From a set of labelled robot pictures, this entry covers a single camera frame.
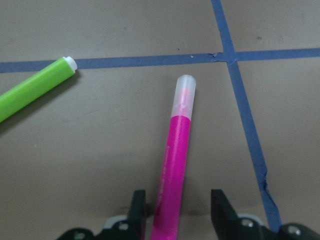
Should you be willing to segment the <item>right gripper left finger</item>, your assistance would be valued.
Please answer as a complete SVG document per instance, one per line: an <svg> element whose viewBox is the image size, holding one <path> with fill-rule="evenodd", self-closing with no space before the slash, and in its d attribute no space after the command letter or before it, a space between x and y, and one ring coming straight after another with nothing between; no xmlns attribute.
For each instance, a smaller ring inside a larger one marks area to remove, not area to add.
<svg viewBox="0 0 320 240"><path fill-rule="evenodd" d="M144 240L147 222L146 191L135 190L127 214L128 239Z"/></svg>

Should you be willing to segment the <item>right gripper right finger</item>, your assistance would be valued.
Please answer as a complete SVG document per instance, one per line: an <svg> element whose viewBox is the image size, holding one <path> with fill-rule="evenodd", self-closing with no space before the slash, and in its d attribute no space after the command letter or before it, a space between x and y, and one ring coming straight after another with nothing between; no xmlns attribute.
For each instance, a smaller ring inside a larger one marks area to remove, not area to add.
<svg viewBox="0 0 320 240"><path fill-rule="evenodd" d="M238 239L238 215L221 189L211 190L210 216L219 240Z"/></svg>

